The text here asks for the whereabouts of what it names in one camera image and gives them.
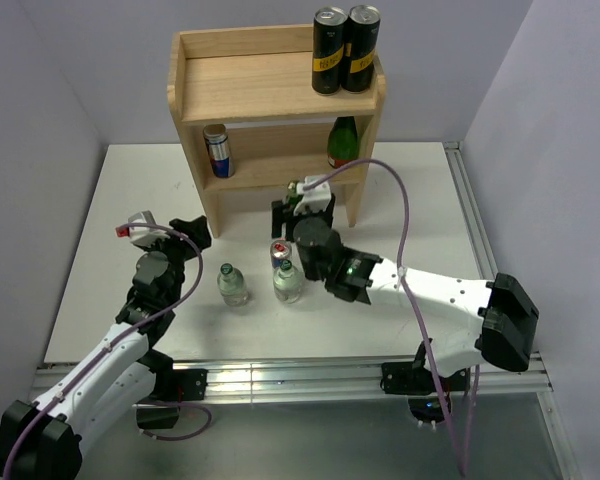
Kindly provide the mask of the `dark green glass bottle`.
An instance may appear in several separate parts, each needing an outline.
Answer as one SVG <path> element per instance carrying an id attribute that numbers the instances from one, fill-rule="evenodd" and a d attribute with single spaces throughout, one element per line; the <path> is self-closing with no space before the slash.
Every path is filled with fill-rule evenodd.
<path id="1" fill-rule="evenodd" d="M 359 144 L 355 118 L 338 117 L 328 137 L 327 156 L 334 169 L 358 158 Z"/>

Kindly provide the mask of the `green labelled glass bottle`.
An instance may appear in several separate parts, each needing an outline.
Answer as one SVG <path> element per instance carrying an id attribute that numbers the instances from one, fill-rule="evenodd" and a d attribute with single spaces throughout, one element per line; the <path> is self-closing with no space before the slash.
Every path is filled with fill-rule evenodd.
<path id="1" fill-rule="evenodd" d="M 293 180 L 287 185 L 285 204 L 291 209 L 293 209 L 302 198 L 302 195 L 298 192 L 299 184 L 300 181 Z"/>

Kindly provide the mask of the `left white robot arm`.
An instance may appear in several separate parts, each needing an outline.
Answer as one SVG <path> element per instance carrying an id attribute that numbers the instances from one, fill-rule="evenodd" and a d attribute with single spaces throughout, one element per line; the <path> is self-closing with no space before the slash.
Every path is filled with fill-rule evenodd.
<path id="1" fill-rule="evenodd" d="M 155 345 L 171 325 L 184 291 L 185 264 L 212 237 L 207 219 L 155 223 L 148 211 L 116 233 L 142 255 L 126 301 L 104 338 L 64 378 L 31 402 L 15 401 L 0 423 L 0 477 L 74 479 L 97 440 L 143 400 L 175 393 L 172 359 Z"/>

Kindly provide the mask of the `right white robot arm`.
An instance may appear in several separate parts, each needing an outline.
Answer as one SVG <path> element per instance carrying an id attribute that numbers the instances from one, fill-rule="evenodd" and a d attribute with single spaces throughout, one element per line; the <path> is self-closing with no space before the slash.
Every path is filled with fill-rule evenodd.
<path id="1" fill-rule="evenodd" d="M 529 368 L 539 310 L 521 283 L 499 273 L 469 280 L 399 267 L 379 255 L 345 246 L 333 229 L 335 202 L 312 207 L 302 199 L 271 204 L 272 234 L 295 244 L 304 276 L 345 302 L 411 307 L 456 326 L 446 337 L 427 337 L 413 365 L 415 383 L 437 388 L 460 370 L 488 363 L 520 373 Z"/>

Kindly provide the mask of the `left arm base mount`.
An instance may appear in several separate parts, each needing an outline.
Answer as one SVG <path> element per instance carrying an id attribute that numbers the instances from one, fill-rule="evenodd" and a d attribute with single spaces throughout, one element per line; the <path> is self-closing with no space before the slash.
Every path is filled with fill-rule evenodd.
<path id="1" fill-rule="evenodd" d="M 154 390 L 136 405 L 136 425 L 141 435 L 163 442 L 178 442 L 204 433 L 213 420 L 208 407 L 198 404 L 205 398 L 208 370 L 176 369 L 160 373 Z M 188 434 L 165 435 L 159 430 L 173 429 L 185 411 L 199 411 L 205 419 L 195 431 Z"/>

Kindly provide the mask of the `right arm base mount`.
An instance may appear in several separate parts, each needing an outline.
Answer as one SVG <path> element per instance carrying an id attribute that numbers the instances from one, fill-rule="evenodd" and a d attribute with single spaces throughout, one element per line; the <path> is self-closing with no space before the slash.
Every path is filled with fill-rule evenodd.
<path id="1" fill-rule="evenodd" d="M 439 378 L 444 403 L 438 398 L 432 374 L 417 362 L 385 362 L 381 364 L 381 373 L 382 391 L 388 395 L 406 396 L 411 415 L 422 425 L 433 427 L 444 423 L 443 404 L 449 413 L 453 409 L 451 394 L 469 393 L 469 369 Z"/>

